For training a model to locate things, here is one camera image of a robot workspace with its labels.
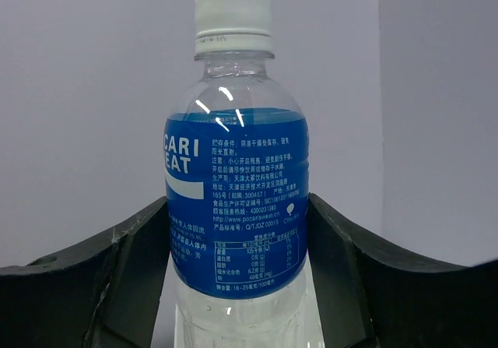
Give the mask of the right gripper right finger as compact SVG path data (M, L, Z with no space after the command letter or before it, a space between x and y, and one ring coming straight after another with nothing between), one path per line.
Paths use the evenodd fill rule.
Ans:
M497 263L451 264L404 249L318 195L308 253L328 347L495 347Z

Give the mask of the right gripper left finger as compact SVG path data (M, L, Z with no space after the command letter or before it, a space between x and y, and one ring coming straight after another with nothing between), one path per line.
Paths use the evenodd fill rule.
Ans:
M73 246L1 269L3 347L149 347L170 254L165 198Z

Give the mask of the blue label Pocari Sweat bottle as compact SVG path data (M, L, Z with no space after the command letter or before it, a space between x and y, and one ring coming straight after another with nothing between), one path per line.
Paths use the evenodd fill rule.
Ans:
M270 0L195 0L202 77L163 132L187 347L302 347L309 132L268 76Z

